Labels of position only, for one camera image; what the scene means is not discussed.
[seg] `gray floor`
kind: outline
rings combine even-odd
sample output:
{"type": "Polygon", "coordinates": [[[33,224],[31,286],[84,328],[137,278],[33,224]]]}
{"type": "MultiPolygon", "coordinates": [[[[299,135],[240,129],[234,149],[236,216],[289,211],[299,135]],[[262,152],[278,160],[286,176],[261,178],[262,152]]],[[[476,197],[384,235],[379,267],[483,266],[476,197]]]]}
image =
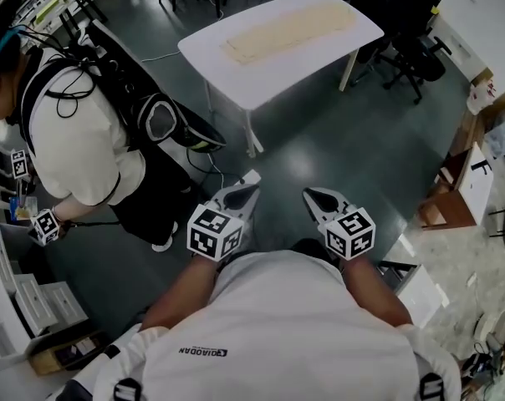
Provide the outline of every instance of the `gray floor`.
{"type": "MultiPolygon", "coordinates": [[[[259,3],[230,0],[223,10],[228,16],[259,3]]],[[[98,4],[110,19],[108,27],[141,58],[175,52],[181,38],[216,21],[207,1],[180,2],[174,14],[166,0],[163,7],[158,0],[98,4]]],[[[406,84],[382,89],[390,67],[340,93],[345,60],[331,64],[254,115],[253,127],[266,148],[255,160],[245,154],[234,110],[217,101],[213,123],[228,141],[228,147],[216,154],[218,166],[241,175],[254,168],[262,176],[255,217],[260,250],[284,248],[301,237],[318,235],[301,200],[304,187],[317,185],[340,190],[364,206],[377,225],[371,258],[386,254],[426,195],[464,110],[467,81],[441,58],[447,73],[423,87],[425,98],[419,106],[412,103],[413,92],[406,84]]],[[[181,55],[150,63],[150,69],[174,99],[207,116],[201,77],[181,55]]],[[[185,162],[184,150],[173,144],[165,148],[201,180],[202,175],[185,162]]],[[[195,160],[207,167],[205,156],[195,160]]],[[[219,184],[213,175],[204,186],[214,193],[219,184]]],[[[163,213],[157,193],[147,198],[146,206],[163,213]]],[[[39,199],[41,206],[49,201],[42,194],[39,199]]],[[[103,219],[114,216],[105,210],[90,217],[103,219]]],[[[111,335],[165,291],[189,261],[184,231],[168,252],[156,254],[119,226],[72,230],[46,252],[58,279],[69,283],[89,315],[111,335]]]]}

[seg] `person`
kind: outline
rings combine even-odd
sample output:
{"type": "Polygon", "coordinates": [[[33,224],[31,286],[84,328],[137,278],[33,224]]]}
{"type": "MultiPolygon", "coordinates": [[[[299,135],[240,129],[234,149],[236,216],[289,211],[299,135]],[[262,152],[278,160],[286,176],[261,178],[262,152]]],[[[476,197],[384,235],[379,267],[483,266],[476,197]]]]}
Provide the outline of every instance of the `person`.
{"type": "MultiPolygon", "coordinates": [[[[29,80],[60,54],[36,47],[21,53],[20,37],[7,28],[1,13],[0,19],[0,119],[21,124],[20,104],[29,80]]],[[[93,87],[86,72],[73,69],[55,79],[49,90],[84,94],[93,87]]],[[[157,145],[129,150],[129,136],[98,87],[76,101],[43,96],[29,132],[38,178],[50,195],[61,199],[53,208],[60,224],[66,227],[108,204],[126,231],[151,243],[154,251],[171,246],[191,179],[157,145]]]]}
{"type": "Polygon", "coordinates": [[[452,355],[364,256],[342,262],[343,276],[316,240],[219,270],[194,256],[101,369],[93,399],[460,399],[452,355]]]}

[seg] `black strap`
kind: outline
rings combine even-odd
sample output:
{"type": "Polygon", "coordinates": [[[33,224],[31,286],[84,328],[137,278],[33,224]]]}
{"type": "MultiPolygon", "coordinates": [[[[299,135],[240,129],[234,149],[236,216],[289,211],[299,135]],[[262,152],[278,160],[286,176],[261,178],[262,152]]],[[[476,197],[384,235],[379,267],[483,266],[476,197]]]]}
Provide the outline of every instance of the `black strap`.
{"type": "Polygon", "coordinates": [[[22,126],[22,132],[28,148],[35,154],[35,149],[33,147],[33,142],[31,135],[29,134],[29,125],[31,122],[32,112],[37,102],[38,96],[41,94],[44,88],[46,88],[48,82],[52,80],[60,71],[66,69],[67,67],[78,67],[79,65],[66,58],[54,58],[46,63],[44,68],[35,75],[28,86],[23,92],[23,99],[20,105],[20,124],[22,126]]]}

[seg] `white shirt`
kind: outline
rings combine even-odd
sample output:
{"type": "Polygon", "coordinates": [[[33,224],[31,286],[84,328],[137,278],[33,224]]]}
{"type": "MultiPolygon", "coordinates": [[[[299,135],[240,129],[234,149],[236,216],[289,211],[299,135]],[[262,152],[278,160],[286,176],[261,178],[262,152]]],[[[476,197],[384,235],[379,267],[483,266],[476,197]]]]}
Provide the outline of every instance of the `white shirt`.
{"type": "MultiPolygon", "coordinates": [[[[54,55],[58,55],[55,50],[44,49],[40,66],[54,55]]],[[[50,90],[63,92],[80,74],[79,70],[66,73],[50,90]]],[[[92,85],[91,77],[82,74],[66,92],[87,91],[92,85]]],[[[44,96],[29,126],[35,149],[30,155],[44,188],[61,199],[73,195],[88,206],[105,201],[115,189],[107,203],[117,205],[143,181],[143,155],[128,151],[128,135],[98,88],[78,100],[72,117],[59,117],[57,105],[57,99],[44,96]]],[[[74,101],[59,103],[62,115],[72,114],[74,109],[74,101]]]]}
{"type": "Polygon", "coordinates": [[[149,401],[415,399],[423,358],[442,376],[446,399],[461,394],[449,353],[416,327],[393,328],[361,309],[337,269],[293,251],[236,260],[206,308],[132,342],[100,374],[94,400],[109,401],[144,361],[149,401]]]}

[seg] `black shorts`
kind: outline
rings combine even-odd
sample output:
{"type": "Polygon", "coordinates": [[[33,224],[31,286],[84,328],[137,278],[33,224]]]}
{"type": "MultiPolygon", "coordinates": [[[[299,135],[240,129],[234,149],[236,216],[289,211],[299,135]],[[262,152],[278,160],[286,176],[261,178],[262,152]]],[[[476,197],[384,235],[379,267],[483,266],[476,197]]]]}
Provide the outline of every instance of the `black shorts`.
{"type": "Polygon", "coordinates": [[[145,177],[118,205],[110,206],[120,224],[132,235],[164,245],[181,212],[182,190],[191,186],[187,172],[157,145],[144,148],[145,177]]]}

